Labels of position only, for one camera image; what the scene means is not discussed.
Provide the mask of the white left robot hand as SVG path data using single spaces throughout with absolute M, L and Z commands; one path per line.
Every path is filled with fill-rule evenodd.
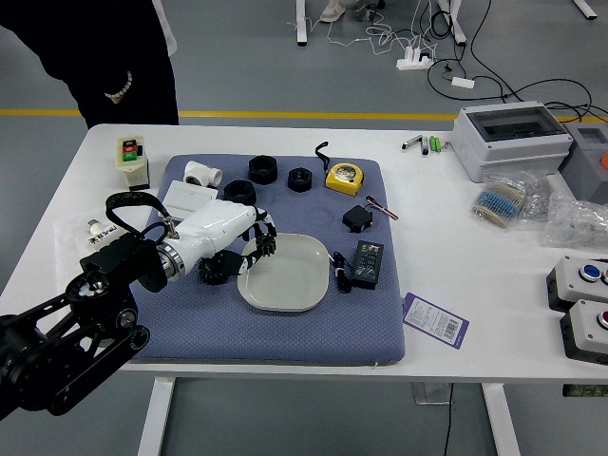
M 240 236 L 255 232 L 255 250 L 246 256 L 227 249 Z M 276 228 L 270 214 L 251 205 L 213 199 L 186 217 L 173 237 L 166 237 L 159 247 L 171 280 L 199 268 L 208 284 L 220 284 L 228 276 L 239 276 L 262 257 L 276 251 Z

